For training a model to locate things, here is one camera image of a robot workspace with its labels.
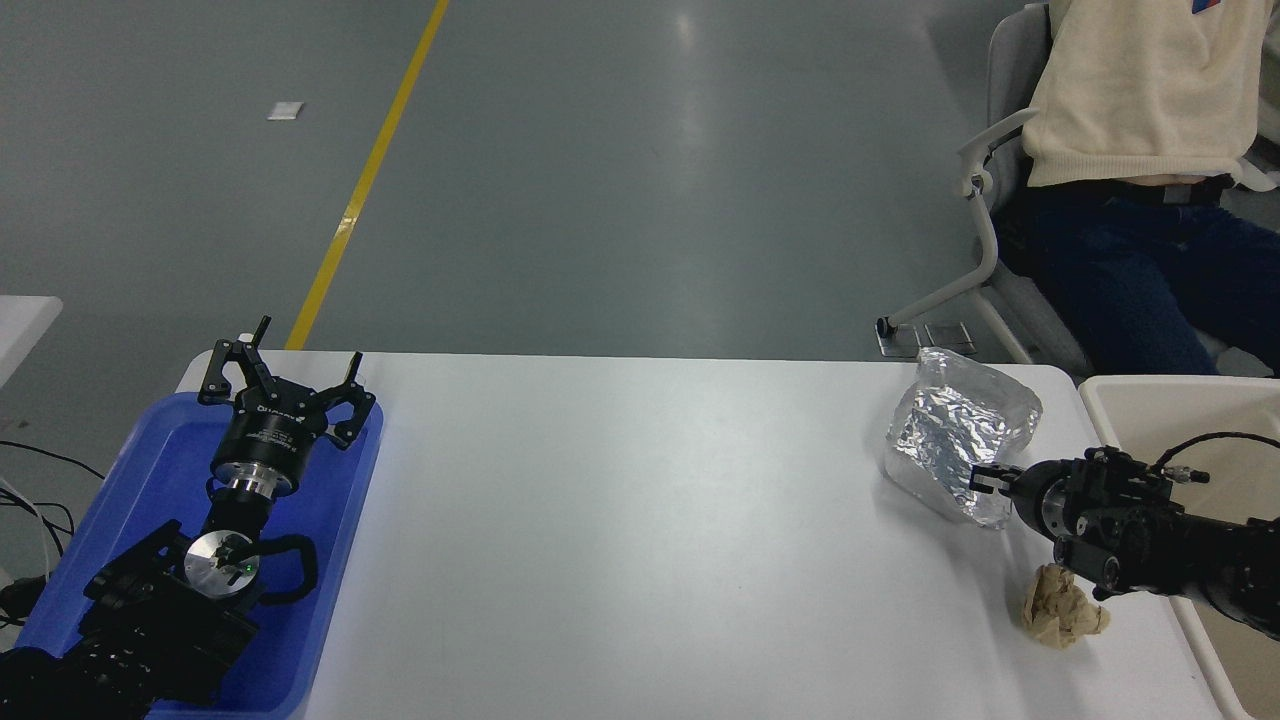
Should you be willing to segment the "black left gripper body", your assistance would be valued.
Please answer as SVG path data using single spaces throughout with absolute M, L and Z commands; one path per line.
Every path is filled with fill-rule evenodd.
M 271 484 L 274 495 L 294 493 L 315 443 L 328 429 L 326 411 L 316 395 L 292 380 L 278 380 L 274 391 L 261 386 L 241 389 L 212 456 L 212 477 L 224 486 L 253 477 Z

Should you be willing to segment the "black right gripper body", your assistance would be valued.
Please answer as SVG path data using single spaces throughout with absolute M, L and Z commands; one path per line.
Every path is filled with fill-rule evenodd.
M 1012 479 L 1007 486 L 1007 496 L 1018 516 L 1034 532 L 1051 537 L 1052 530 L 1043 516 L 1044 495 L 1052 484 L 1052 461 L 1046 460 L 1028 468 L 1010 470 Z

